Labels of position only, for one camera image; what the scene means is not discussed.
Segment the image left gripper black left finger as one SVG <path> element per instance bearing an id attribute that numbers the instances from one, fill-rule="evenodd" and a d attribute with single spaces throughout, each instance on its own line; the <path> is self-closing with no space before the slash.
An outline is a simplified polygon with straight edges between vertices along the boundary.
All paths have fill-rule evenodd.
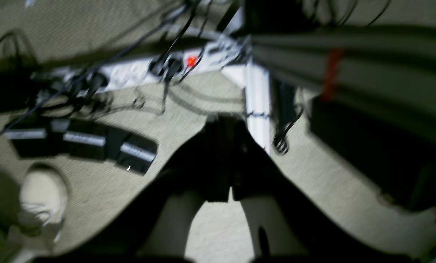
<path id="1" fill-rule="evenodd" d="M 232 186 L 233 115 L 210 115 L 158 175 L 98 234 L 36 263 L 184 263 L 191 224 L 206 202 L 227 202 Z"/>

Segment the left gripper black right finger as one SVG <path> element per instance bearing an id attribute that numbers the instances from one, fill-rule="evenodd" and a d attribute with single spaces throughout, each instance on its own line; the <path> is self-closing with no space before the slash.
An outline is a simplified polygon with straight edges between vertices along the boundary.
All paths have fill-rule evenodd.
<path id="1" fill-rule="evenodd" d="M 243 121 L 233 126 L 237 184 L 256 253 L 255 263 L 416 263 L 353 238 L 326 216 L 253 140 Z"/>

